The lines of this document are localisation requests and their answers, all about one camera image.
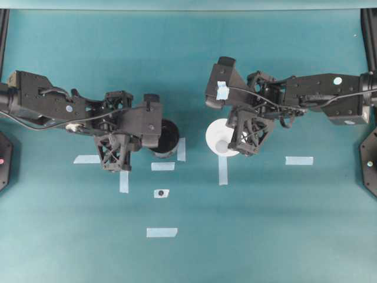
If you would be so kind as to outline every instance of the teal mat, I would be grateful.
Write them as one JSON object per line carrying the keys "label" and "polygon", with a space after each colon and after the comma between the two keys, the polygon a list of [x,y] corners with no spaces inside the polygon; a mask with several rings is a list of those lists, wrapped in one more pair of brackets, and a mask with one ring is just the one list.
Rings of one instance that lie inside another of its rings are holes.
{"label": "teal mat", "polygon": [[[371,126],[334,126],[309,113],[276,127],[261,153],[229,160],[218,185],[206,127],[228,109],[204,106],[219,56],[276,78],[367,70],[359,10],[285,12],[11,11],[2,81],[46,75],[88,98],[161,95],[186,137],[187,161],[152,172],[132,155],[130,193],[97,164],[90,137],[30,132],[2,119],[14,142],[0,194],[0,281],[376,282],[377,202],[363,188],[358,144]],[[285,166],[313,156],[313,166]],[[154,199],[154,189],[170,189]],[[178,227],[147,239],[146,227]]]}

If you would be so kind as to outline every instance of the tape strip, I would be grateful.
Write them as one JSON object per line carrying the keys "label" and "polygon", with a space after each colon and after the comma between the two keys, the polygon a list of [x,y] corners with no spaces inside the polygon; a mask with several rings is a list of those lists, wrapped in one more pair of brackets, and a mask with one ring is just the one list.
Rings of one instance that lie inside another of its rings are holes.
{"label": "tape strip", "polygon": [[73,164],[91,164],[100,163],[100,157],[98,155],[78,155],[73,161]]}
{"label": "tape strip", "polygon": [[228,185],[228,158],[219,156],[219,185]]}
{"label": "tape strip", "polygon": [[176,168],[175,162],[152,162],[152,171],[173,171]]}
{"label": "tape strip", "polygon": [[186,161],[186,138],[181,137],[178,142],[177,160]]}
{"label": "tape strip", "polygon": [[128,171],[119,172],[119,192],[128,193]]}
{"label": "tape strip", "polygon": [[218,81],[217,82],[217,95],[216,100],[221,99],[228,99],[229,96],[229,88],[226,86],[225,81]]}
{"label": "tape strip", "polygon": [[155,199],[163,199],[169,196],[169,190],[154,190],[153,196]]}
{"label": "tape strip", "polygon": [[173,238],[178,228],[147,228],[147,238]]}
{"label": "tape strip", "polygon": [[313,165],[313,156],[286,156],[285,165]]}

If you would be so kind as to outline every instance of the wire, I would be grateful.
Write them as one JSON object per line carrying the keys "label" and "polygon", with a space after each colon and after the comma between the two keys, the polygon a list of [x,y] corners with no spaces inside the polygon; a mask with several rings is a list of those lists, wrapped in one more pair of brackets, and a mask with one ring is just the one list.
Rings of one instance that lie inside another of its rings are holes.
{"label": "wire", "polygon": [[326,107],[327,105],[329,105],[331,102],[333,102],[335,100],[338,100],[338,99],[341,99],[341,98],[346,98],[346,97],[352,97],[352,96],[361,96],[363,94],[371,93],[371,92],[374,92],[374,91],[377,91],[377,90],[365,90],[365,91],[360,91],[358,93],[350,93],[350,94],[344,94],[342,96],[336,96],[334,98],[331,98],[330,100],[328,100],[327,102],[325,102],[323,104],[320,104],[320,105],[317,105],[317,106],[310,106],[309,108],[322,108],[322,107]]}
{"label": "wire", "polygon": [[366,94],[366,93],[371,93],[373,91],[377,91],[377,90],[365,90],[365,91],[360,91],[358,93],[344,94],[342,96],[336,96],[334,98],[331,98],[330,100],[328,100],[327,102],[325,102],[323,104],[303,108],[303,107],[293,107],[293,106],[285,106],[285,105],[276,104],[276,103],[272,102],[271,100],[268,100],[266,97],[261,96],[258,93],[254,93],[252,91],[245,90],[245,89],[240,88],[240,87],[229,87],[229,88],[232,88],[234,90],[241,90],[241,91],[244,91],[246,93],[252,94],[256,97],[263,99],[264,101],[267,101],[268,103],[270,103],[270,104],[272,104],[272,105],[274,105],[278,108],[288,108],[288,109],[294,109],[294,110],[307,110],[307,109],[310,109],[310,108],[322,108],[322,107],[328,106],[331,102],[334,102],[335,100],[338,100],[338,99],[341,99],[341,98],[347,98],[347,97],[352,97],[352,96],[361,96],[361,95]]}
{"label": "wire", "polygon": [[100,119],[100,118],[103,118],[103,117],[106,117],[106,116],[109,116],[109,115],[112,115],[114,113],[117,113],[117,112],[123,112],[123,111],[129,111],[129,110],[133,110],[133,109],[138,109],[138,108],[145,108],[145,106],[140,106],[140,107],[135,107],[135,108],[121,108],[121,109],[116,109],[114,111],[111,111],[109,113],[105,113],[105,114],[102,114],[102,115],[98,115],[98,116],[94,116],[94,117],[90,117],[90,118],[84,118],[84,119],[75,119],[75,120],[68,120],[68,121],[65,121],[65,122],[62,122],[62,123],[57,123],[57,124],[53,124],[53,125],[50,125],[50,126],[46,126],[46,127],[41,127],[41,128],[37,128],[37,127],[33,127],[33,126],[30,126],[28,124],[26,124],[25,122],[23,122],[22,120],[20,120],[19,118],[16,118],[15,116],[11,115],[11,114],[8,114],[4,111],[1,111],[0,110],[0,114],[4,115],[5,117],[8,117],[10,118],[11,120],[13,120],[14,122],[22,125],[23,127],[29,129],[29,130],[33,130],[33,131],[44,131],[44,130],[49,130],[49,129],[53,129],[53,128],[57,128],[57,127],[60,127],[60,126],[63,126],[63,125],[66,125],[66,124],[71,124],[71,123],[80,123],[80,122],[86,122],[86,121],[91,121],[91,120],[96,120],[96,119]]}
{"label": "wire", "polygon": [[240,87],[228,87],[228,88],[231,88],[231,89],[234,89],[234,90],[240,90],[240,91],[244,91],[245,93],[252,94],[256,97],[263,99],[264,101],[267,101],[268,103],[274,105],[277,108],[288,108],[288,109],[299,110],[299,111],[307,110],[307,108],[303,108],[303,107],[293,107],[293,106],[285,106],[285,105],[276,104],[275,102],[272,102],[271,100],[267,99],[266,97],[261,96],[258,93],[255,93],[255,92],[250,91],[250,90],[245,90],[245,89],[240,88]]}

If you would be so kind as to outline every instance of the small black object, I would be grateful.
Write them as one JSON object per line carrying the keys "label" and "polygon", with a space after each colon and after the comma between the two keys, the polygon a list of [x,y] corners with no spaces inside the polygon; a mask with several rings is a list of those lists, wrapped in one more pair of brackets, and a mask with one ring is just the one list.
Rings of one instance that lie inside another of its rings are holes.
{"label": "small black object", "polygon": [[12,151],[12,143],[2,132],[0,132],[0,190],[2,190],[9,183]]}
{"label": "small black object", "polygon": [[169,120],[163,119],[161,125],[161,137],[158,147],[152,148],[154,155],[159,158],[168,158],[177,151],[179,142],[178,127]]}

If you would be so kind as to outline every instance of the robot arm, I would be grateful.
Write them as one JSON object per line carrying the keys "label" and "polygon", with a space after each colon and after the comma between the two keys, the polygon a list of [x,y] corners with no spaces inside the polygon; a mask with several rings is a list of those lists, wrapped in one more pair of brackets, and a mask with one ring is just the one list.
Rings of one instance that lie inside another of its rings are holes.
{"label": "robot arm", "polygon": [[[250,74],[245,83],[234,69],[235,62],[232,58],[220,57],[213,66],[206,104],[217,109],[232,107],[227,126],[234,132],[228,148],[247,156],[259,152],[276,119],[289,128],[296,117],[311,109],[324,112],[337,125],[366,124],[370,106],[377,100],[377,76],[370,73],[359,77],[342,74],[293,76],[277,81],[258,71]],[[225,98],[219,95],[224,92]]]}
{"label": "robot arm", "polygon": [[23,71],[0,84],[1,114],[36,131],[61,128],[93,136],[102,168],[113,172],[131,170],[130,154],[141,147],[168,154],[178,142],[178,129],[163,119],[158,95],[144,95],[135,108],[132,100],[125,91],[109,92],[101,101],[84,98],[76,89],[69,95],[46,77]]}

